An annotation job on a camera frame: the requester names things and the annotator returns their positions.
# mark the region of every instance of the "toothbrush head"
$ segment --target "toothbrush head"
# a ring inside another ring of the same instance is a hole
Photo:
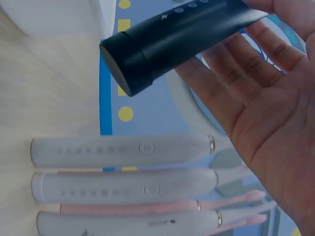
[[[247,202],[259,201],[264,197],[266,197],[266,193],[260,190],[252,190],[245,195]]]
[[[248,218],[246,220],[247,225],[260,225],[264,223],[267,220],[267,215],[266,214],[258,214],[254,215],[251,218]]]

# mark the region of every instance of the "white surface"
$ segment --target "white surface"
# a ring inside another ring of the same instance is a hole
[[[50,36],[113,34],[116,0],[0,0],[5,12],[26,34]]]
[[[30,144],[99,135],[99,39],[28,38],[1,10],[0,32],[0,232],[37,236]]]

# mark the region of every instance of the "toothbrush handle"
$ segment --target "toothbrush handle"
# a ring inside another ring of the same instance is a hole
[[[107,175],[36,173],[31,189],[40,203],[129,205],[190,199],[216,184],[211,169],[176,169]]]
[[[215,211],[131,217],[95,217],[40,212],[37,229],[45,236],[204,236],[218,227]]]
[[[35,138],[31,159],[39,168],[167,165],[203,158],[210,146],[199,134]]]

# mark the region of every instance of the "blue stripe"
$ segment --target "blue stripe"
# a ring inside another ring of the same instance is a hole
[[[296,35],[294,34],[294,32],[292,31],[291,28],[286,28],[284,30],[286,36],[289,38],[289,40],[291,41],[292,45],[293,46],[296,46],[296,44],[298,43],[297,42],[297,38],[296,38]]]
[[[111,74],[102,58],[102,54],[99,58],[99,125],[101,135],[113,134]]]
[[[103,172],[115,172],[115,168],[103,168]]]

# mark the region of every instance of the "black electric toothbrush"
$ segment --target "black electric toothbrush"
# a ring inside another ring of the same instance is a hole
[[[100,52],[128,96],[268,13],[241,0],[195,0],[105,39]]]

